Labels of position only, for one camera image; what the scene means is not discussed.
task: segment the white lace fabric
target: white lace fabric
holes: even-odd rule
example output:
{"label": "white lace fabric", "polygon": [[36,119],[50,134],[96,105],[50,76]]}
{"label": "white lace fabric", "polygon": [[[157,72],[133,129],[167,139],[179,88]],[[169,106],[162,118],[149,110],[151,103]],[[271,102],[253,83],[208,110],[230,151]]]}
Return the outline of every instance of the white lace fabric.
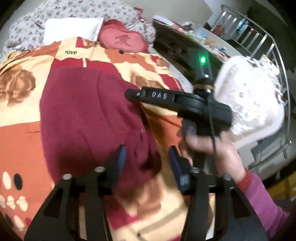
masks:
{"label": "white lace fabric", "polygon": [[270,136],[281,127],[281,97],[281,85],[274,72],[262,62],[243,56],[230,58],[215,83],[216,100],[233,111],[228,134],[237,148]]}

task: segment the blanket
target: blanket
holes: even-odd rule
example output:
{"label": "blanket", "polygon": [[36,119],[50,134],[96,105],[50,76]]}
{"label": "blanket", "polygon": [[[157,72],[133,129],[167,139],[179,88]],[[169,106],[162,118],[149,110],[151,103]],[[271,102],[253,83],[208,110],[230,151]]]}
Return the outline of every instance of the blanket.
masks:
{"label": "blanket", "polygon": [[[161,56],[104,49],[98,42],[80,37],[9,54],[0,64],[0,211],[21,238],[55,185],[42,150],[39,101],[49,73],[62,66],[100,69],[117,74],[138,88],[182,90]],[[139,236],[145,240],[178,240],[188,203],[178,191],[167,153],[170,146],[178,145],[181,119],[175,112],[148,104],[144,104],[144,110],[158,145],[162,169],[145,186],[146,193],[150,188],[153,192],[157,182],[158,197],[140,198],[141,202],[160,208],[150,215],[142,215],[139,199],[110,196],[108,221],[114,240],[136,241]]]}

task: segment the pink sleeve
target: pink sleeve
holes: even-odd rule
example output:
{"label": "pink sleeve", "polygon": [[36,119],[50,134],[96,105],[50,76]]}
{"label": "pink sleeve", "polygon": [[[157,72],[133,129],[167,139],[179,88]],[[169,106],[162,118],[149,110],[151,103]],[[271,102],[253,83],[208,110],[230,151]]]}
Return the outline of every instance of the pink sleeve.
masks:
{"label": "pink sleeve", "polygon": [[270,240],[282,228],[289,214],[273,202],[260,178],[254,173],[252,173],[251,182],[245,195],[258,215]]}

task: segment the hand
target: hand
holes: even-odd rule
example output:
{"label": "hand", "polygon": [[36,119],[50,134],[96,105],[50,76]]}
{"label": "hand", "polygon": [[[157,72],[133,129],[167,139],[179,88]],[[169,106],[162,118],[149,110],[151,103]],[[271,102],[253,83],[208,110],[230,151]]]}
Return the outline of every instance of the hand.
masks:
{"label": "hand", "polygon": [[[246,170],[242,164],[236,148],[228,139],[226,133],[222,133],[220,140],[216,140],[216,168],[219,175],[229,174],[236,183],[240,183],[246,176]],[[213,142],[210,137],[201,137],[188,132],[185,139],[179,144],[179,150],[182,157],[188,159],[192,165],[192,158],[188,150],[192,149],[197,152],[213,154]]]}

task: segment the red heart-shaped pillow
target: red heart-shaped pillow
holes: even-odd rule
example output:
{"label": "red heart-shaped pillow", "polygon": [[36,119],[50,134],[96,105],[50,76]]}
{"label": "red heart-shaped pillow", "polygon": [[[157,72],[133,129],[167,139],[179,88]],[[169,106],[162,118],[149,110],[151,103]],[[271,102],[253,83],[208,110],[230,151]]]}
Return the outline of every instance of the red heart-shaped pillow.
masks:
{"label": "red heart-shaped pillow", "polygon": [[104,25],[100,31],[98,41],[106,49],[148,53],[148,44],[142,34],[133,30],[127,30],[117,23]]}

